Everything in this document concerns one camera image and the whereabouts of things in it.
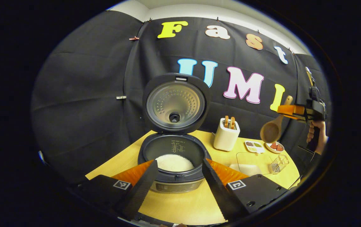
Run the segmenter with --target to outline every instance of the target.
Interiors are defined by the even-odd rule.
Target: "yellow letter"
[[[276,94],[274,95],[273,104],[270,105],[270,109],[277,112],[278,106],[280,106],[282,94],[285,92],[285,88],[279,84],[275,84]]]
[[[175,37],[175,34],[172,33],[172,31],[175,30],[175,32],[180,32],[180,30],[182,30],[182,26],[187,26],[188,23],[186,21],[174,21],[174,22],[164,22],[162,23],[162,25],[163,25],[162,32],[161,34],[158,35],[158,38]]]
[[[246,44],[248,44],[248,46],[250,46],[251,48],[255,48],[257,50],[263,49],[263,44],[261,43],[263,42],[263,40],[261,40],[260,37],[253,34],[247,34],[246,38]]]

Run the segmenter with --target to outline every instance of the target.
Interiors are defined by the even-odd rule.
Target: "human hand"
[[[318,154],[322,154],[328,137],[326,136],[326,124],[324,121],[311,121],[309,132],[307,135],[307,143],[313,139],[313,133],[315,132],[314,127],[319,128],[319,140],[317,142],[315,152]]]

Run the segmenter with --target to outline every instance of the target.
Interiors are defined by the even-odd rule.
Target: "metal basket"
[[[269,171],[273,174],[281,172],[290,161],[287,156],[280,154],[278,157],[269,165]]]

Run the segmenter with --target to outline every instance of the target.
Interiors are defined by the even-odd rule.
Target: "pink letter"
[[[237,67],[228,67],[227,71],[230,73],[230,81],[228,83],[228,90],[224,92],[226,98],[235,99],[235,88],[238,88],[239,98],[243,99],[250,90],[246,101],[250,103],[259,104],[260,87],[264,77],[258,73],[253,73],[247,81],[242,74],[241,69]]]

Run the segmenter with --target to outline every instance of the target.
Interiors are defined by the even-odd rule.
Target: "white bowl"
[[[284,146],[279,142],[276,142],[276,144],[282,146],[282,151],[277,151],[276,149],[271,148],[270,146],[272,145],[272,143],[265,143],[265,144],[267,149],[269,149],[273,153],[280,154],[281,152],[285,151]]]

